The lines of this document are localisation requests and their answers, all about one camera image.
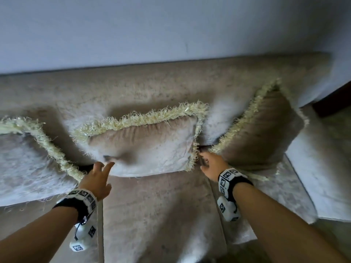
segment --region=wristband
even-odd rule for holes
[[[235,202],[232,192],[237,183],[248,183],[253,186],[248,177],[235,168],[226,169],[218,177],[218,189],[230,202]]]
[[[95,210],[97,199],[93,193],[86,189],[76,189],[68,193],[68,195],[61,199],[54,207],[72,207],[78,211],[77,223],[84,225],[90,214]]]

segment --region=hand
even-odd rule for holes
[[[219,175],[230,168],[229,164],[224,161],[222,156],[213,152],[202,152],[200,155],[208,163],[208,166],[201,166],[201,171],[212,181],[218,182]]]
[[[89,190],[98,201],[103,200],[110,194],[112,189],[111,184],[106,185],[106,183],[113,165],[114,162],[110,162],[103,168],[103,163],[96,162],[89,174],[84,176],[79,183],[78,188]]]

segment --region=blue-gray wall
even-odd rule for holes
[[[0,74],[323,50],[335,57],[331,91],[351,80],[350,10],[351,0],[0,0]]]

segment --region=fringed pillow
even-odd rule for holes
[[[0,150],[0,206],[68,192],[83,177],[30,119],[0,121]]]
[[[210,151],[242,170],[275,168],[306,123],[277,79],[256,92],[242,117]]]
[[[106,118],[74,131],[73,137],[94,159],[115,162],[110,174],[138,177],[190,171],[198,154],[196,137],[207,105],[183,103],[173,109]]]

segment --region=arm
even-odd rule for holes
[[[97,200],[107,197],[111,185],[108,174],[114,163],[102,170],[97,162],[93,170],[80,182],[78,188],[91,191]],[[35,221],[0,241],[0,255],[3,263],[47,263],[55,255],[72,227],[77,223],[75,208],[56,207]]]
[[[218,176],[229,168],[228,163],[214,153],[201,155],[209,164],[201,166],[201,170],[217,182]],[[313,227],[252,185],[236,184],[233,196],[273,262],[349,262]]]

